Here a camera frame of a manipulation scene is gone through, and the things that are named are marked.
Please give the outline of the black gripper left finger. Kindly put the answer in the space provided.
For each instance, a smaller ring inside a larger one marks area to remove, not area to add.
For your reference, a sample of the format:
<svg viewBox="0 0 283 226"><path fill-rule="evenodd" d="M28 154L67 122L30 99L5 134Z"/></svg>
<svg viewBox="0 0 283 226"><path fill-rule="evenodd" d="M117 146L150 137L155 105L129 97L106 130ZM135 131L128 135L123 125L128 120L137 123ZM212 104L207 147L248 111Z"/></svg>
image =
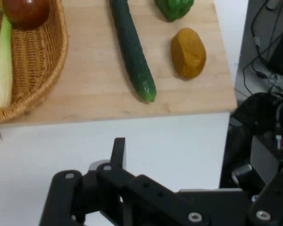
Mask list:
<svg viewBox="0 0 283 226"><path fill-rule="evenodd" d="M57 173L51 182L40 224L82 226L99 211L116 226L200 226L203 215L192 205L147 176L123 168L125 139L116 138L108 162L85 175Z"/></svg>

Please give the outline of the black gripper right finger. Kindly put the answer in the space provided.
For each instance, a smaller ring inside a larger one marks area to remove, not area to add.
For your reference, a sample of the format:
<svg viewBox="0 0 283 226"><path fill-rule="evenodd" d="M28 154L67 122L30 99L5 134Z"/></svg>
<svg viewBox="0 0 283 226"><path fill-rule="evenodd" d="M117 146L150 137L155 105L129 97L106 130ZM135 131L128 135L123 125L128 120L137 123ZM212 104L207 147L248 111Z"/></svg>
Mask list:
<svg viewBox="0 0 283 226"><path fill-rule="evenodd" d="M247 220L251 226L283 226L283 168L251 205Z"/></svg>

